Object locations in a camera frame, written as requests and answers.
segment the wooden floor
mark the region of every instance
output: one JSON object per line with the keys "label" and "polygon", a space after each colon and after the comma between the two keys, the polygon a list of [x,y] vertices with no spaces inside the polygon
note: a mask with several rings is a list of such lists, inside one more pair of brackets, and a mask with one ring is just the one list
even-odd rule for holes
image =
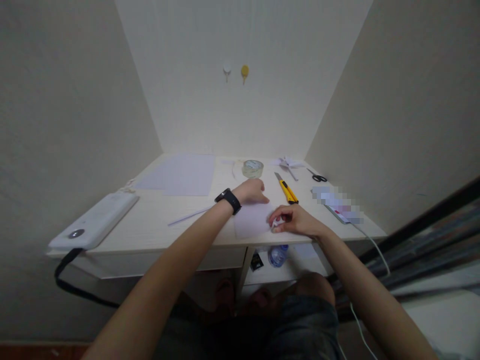
{"label": "wooden floor", "polygon": [[0,359],[5,360],[80,360],[87,345],[80,346],[5,346],[0,345]]}

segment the knee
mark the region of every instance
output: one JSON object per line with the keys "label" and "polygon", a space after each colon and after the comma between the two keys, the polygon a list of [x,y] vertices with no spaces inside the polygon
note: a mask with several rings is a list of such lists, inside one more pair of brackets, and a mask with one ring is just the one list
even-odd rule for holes
{"label": "knee", "polygon": [[335,306],[335,293],[328,280],[317,272],[310,272],[298,280],[296,295],[316,296]]}

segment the person's right hand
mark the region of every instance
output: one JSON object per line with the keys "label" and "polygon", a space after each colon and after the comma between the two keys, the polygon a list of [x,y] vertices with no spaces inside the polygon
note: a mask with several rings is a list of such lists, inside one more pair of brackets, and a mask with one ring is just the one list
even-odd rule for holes
{"label": "person's right hand", "polygon": [[328,226],[318,221],[298,204],[280,205],[268,219],[270,227],[272,227],[274,220],[280,221],[280,219],[285,222],[276,226],[273,229],[274,233],[289,232],[313,238],[334,234]]}

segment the desk leg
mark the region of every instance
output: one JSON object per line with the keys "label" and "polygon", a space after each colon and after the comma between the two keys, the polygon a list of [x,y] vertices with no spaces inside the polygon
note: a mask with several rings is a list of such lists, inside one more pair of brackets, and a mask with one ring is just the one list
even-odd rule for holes
{"label": "desk leg", "polygon": [[255,254],[255,246],[249,246],[246,248],[245,259],[243,260],[243,267],[241,268],[241,273],[238,279],[238,284],[236,285],[236,299],[240,298],[242,294],[242,289],[245,284],[245,279],[247,278],[247,273],[249,272],[250,263]]}

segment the person's left hand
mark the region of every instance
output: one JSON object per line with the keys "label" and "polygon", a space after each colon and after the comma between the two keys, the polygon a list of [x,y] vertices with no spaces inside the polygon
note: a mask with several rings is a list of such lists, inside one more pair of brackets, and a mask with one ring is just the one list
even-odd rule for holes
{"label": "person's left hand", "polygon": [[248,179],[232,190],[241,205],[244,203],[267,204],[270,200],[262,193],[264,182],[260,179]]}

